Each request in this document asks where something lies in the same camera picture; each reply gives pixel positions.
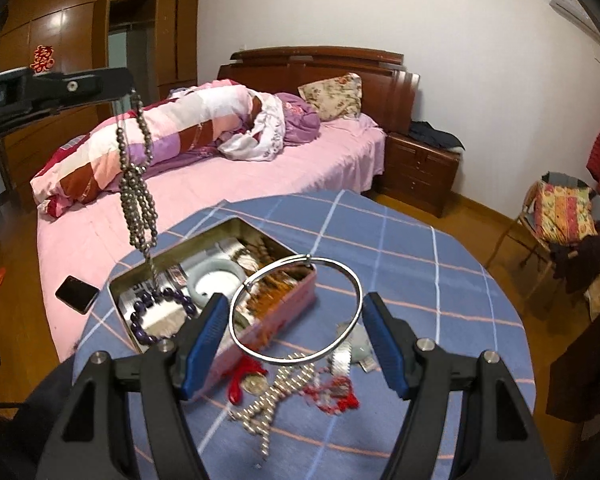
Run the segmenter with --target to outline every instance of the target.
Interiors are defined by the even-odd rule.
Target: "wooden floor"
[[[453,235],[481,263],[491,254],[504,226],[493,216],[453,203],[437,219],[385,196],[378,202]],[[7,275],[0,289],[0,400],[20,401],[58,364],[46,323],[36,253],[36,213],[6,206],[0,221],[0,267]],[[524,269],[523,248],[506,240],[490,272],[521,314],[528,336],[538,396],[534,417],[554,467],[560,472],[579,428],[544,413],[549,366],[589,324],[584,300],[572,305],[557,282],[549,279],[530,301],[523,296],[538,275],[535,257]]]

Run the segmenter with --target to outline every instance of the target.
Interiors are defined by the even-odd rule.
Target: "smartphone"
[[[99,290],[89,283],[85,283],[73,276],[67,276],[62,285],[56,290],[56,298],[77,310],[80,314],[86,314],[91,305],[98,297]]]

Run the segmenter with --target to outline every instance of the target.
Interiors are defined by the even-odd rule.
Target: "blue gripper pad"
[[[397,322],[402,320],[394,319],[376,292],[370,292],[364,297],[362,319],[366,333],[376,353],[376,358],[382,368],[386,385],[396,392],[399,397],[407,399],[409,385],[405,377],[404,353],[401,349],[401,341],[396,338],[399,335],[397,332],[401,332],[398,329],[402,327],[395,326]]]
[[[190,399],[205,384],[228,321],[229,302],[215,293],[200,317],[185,322],[176,335],[178,351],[171,380],[181,400]]]

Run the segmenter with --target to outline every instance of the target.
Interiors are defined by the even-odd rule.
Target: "blue plaid tablecloth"
[[[192,228],[200,232],[230,216],[243,218],[298,253],[343,262],[358,274],[365,293],[378,291],[394,316],[448,352],[478,356],[485,349],[497,350],[533,410],[536,388],[520,318],[493,278],[453,237],[353,192],[325,191],[220,203],[161,233],[157,251],[180,243]],[[131,252],[109,280],[141,260],[137,251]],[[269,354],[323,348],[333,341],[336,325],[353,312],[347,279],[318,267],[315,306],[278,334]],[[115,358],[134,353],[108,287],[90,313],[76,352],[74,377],[91,353],[101,349]],[[275,370],[270,368],[269,374],[275,375]],[[265,463],[260,459],[260,438],[228,420],[225,383],[204,399],[185,403],[190,432],[211,478],[380,478],[408,404],[388,389],[381,372],[365,374],[354,367],[351,379],[360,400],[358,410],[330,416],[297,395],[280,403]],[[243,406],[252,400],[246,395]],[[448,478],[460,408],[461,396],[454,393],[435,479]],[[131,394],[130,410],[142,478],[155,479],[139,394]]]

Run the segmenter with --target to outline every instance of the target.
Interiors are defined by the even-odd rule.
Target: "gold coin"
[[[269,381],[263,374],[247,374],[240,382],[240,387],[248,394],[259,397],[267,391]]]

